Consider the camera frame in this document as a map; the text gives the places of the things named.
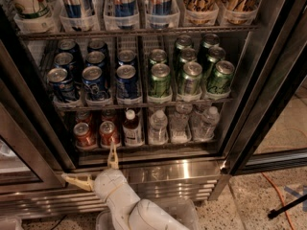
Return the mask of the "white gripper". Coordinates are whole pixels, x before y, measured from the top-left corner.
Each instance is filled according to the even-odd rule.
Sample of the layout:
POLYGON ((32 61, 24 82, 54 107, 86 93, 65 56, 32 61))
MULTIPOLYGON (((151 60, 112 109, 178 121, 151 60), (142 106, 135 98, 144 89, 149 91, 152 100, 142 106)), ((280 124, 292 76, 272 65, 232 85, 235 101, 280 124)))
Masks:
POLYGON ((117 148, 114 143, 110 144, 107 165, 111 169, 102 171, 93 180, 88 173, 63 173, 61 177, 69 184, 97 195, 103 202, 109 197, 125 196, 129 192, 129 184, 123 173, 118 170, 117 148))

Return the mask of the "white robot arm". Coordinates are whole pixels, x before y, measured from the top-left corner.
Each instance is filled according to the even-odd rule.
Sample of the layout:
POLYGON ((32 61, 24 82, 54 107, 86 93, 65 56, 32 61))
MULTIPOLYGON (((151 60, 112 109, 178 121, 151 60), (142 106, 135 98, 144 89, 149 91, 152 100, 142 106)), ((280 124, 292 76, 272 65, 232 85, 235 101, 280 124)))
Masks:
POLYGON ((119 170, 114 143, 110 145, 107 165, 95 179, 89 174, 86 180, 80 180, 76 173, 63 173, 61 177, 69 184, 94 192, 110 210, 115 230, 189 230, 154 202, 137 195, 119 170))

